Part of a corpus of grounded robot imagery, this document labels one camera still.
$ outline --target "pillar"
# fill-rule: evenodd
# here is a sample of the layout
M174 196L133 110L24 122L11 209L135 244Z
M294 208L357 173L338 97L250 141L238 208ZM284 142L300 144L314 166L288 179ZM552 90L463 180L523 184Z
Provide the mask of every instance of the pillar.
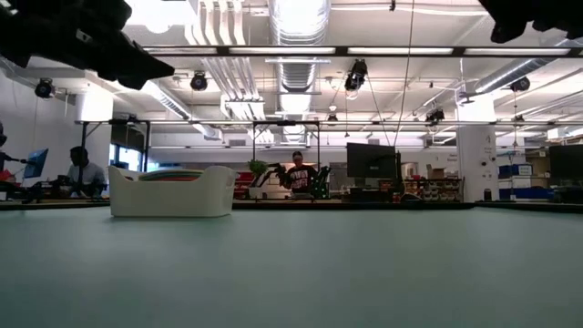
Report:
M105 89L91 85L87 93L77 95L77 120L104 121L113 118L113 95ZM87 127L91 131L95 125ZM111 126L101 125L87 138L86 149L89 160L101 168L109 165L109 144L111 143Z
M496 121L494 101L490 95L475 97L471 104L457 104L460 121ZM457 128L457 157L464 182L464 201L474 202L491 194L499 200L496 131L494 126Z

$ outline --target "black t-shirt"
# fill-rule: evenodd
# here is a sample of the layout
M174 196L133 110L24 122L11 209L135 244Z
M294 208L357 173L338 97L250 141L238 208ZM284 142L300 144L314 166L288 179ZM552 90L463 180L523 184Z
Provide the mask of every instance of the black t-shirt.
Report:
M307 193L310 192L312 179L316 177L316 170L307 165L302 165L299 168L292 168L288 171L288 181L293 193Z

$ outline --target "table surface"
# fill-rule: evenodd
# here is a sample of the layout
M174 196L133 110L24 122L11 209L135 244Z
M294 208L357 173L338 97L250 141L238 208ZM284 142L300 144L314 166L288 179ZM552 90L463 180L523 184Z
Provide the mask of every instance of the table surface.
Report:
M2 327L581 327L583 217L0 212Z

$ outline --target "monitor screen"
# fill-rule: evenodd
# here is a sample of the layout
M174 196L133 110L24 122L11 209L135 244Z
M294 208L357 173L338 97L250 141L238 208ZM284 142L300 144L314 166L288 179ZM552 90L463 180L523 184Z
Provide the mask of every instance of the monitor screen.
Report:
M583 145L551 146L550 175L554 179L583 179Z
M346 149L349 177L397 179L394 147L349 143Z
M47 154L48 149L42 149L28 155L29 164L25 167L25 179L39 178L43 175Z

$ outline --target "white plastic basket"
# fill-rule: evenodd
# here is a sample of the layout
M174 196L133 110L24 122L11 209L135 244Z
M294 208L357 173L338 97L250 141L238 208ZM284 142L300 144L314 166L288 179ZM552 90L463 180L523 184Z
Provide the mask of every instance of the white plastic basket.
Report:
M215 166L194 181L132 181L120 169L109 167L111 214L160 218L228 215L236 178L234 170Z

